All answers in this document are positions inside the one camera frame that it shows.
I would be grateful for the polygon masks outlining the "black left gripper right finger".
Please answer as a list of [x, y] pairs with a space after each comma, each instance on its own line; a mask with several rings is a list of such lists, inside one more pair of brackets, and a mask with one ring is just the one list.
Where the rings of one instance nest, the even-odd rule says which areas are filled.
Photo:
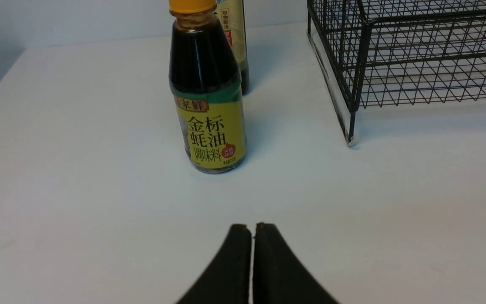
[[275, 224], [257, 223], [254, 237], [255, 304], [337, 304], [307, 271]]

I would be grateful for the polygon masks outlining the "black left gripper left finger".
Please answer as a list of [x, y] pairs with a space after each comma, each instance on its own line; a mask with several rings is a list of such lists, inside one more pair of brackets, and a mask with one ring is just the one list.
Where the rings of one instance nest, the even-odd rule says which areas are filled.
[[178, 304], [248, 304], [251, 232], [233, 224], [220, 249]]

